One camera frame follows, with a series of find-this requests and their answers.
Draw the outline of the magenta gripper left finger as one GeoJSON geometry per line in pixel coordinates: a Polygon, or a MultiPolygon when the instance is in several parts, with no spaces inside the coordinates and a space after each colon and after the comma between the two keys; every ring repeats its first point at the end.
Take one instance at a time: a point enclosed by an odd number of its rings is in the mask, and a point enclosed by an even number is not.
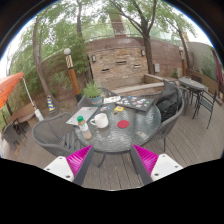
{"type": "Polygon", "coordinates": [[[89,145],[68,157],[58,156],[44,170],[81,186],[94,155],[94,147],[89,145]]]}

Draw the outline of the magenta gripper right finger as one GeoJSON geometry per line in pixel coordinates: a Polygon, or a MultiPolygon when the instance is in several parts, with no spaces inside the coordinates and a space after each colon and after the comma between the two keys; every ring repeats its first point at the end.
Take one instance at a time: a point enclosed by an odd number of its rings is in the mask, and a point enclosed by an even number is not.
{"type": "Polygon", "coordinates": [[[132,145],[130,153],[144,185],[182,169],[182,166],[167,154],[157,155],[138,145],[132,145]]]}

